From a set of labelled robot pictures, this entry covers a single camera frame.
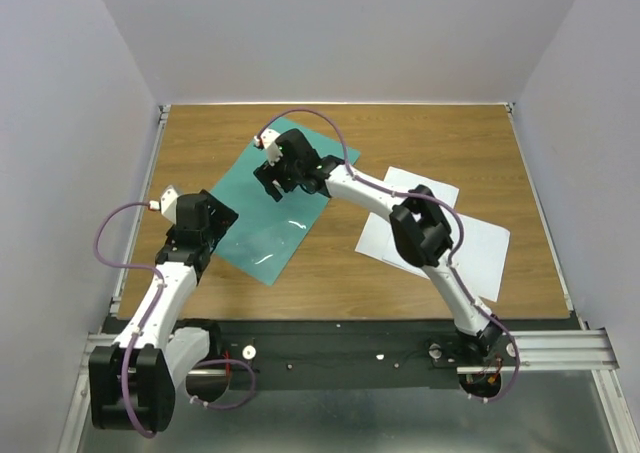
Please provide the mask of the teal paper folder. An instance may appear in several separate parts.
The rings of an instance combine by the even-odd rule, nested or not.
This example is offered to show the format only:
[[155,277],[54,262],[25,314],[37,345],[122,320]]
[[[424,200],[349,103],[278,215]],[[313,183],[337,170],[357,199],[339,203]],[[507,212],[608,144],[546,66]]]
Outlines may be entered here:
[[271,286],[329,199],[296,189],[274,201],[254,176],[265,160],[264,152],[248,142],[211,194],[238,214],[214,255]]

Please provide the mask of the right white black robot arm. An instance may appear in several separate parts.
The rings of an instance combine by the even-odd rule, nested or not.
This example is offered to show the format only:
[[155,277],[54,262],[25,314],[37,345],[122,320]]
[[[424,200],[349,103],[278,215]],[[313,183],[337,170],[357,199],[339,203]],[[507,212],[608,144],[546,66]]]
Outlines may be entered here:
[[279,133],[267,128],[254,137],[253,145],[266,157],[254,176],[275,201],[301,188],[346,200],[384,219],[397,253],[427,275],[452,313],[456,352],[474,365],[494,356],[504,326],[469,291],[454,266],[464,226],[449,205],[425,185],[399,189],[358,171],[346,157],[320,156],[298,129]]

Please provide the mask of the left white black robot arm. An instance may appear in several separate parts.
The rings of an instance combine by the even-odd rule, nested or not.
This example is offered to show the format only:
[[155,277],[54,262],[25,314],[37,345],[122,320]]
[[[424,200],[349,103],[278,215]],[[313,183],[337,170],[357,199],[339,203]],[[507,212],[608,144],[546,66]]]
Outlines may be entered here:
[[167,429],[176,389],[191,368],[221,358],[222,345],[210,331],[176,322],[238,215],[207,190],[180,193],[172,186],[144,206],[171,226],[134,316],[110,345],[93,350],[88,369],[94,427],[152,438]]

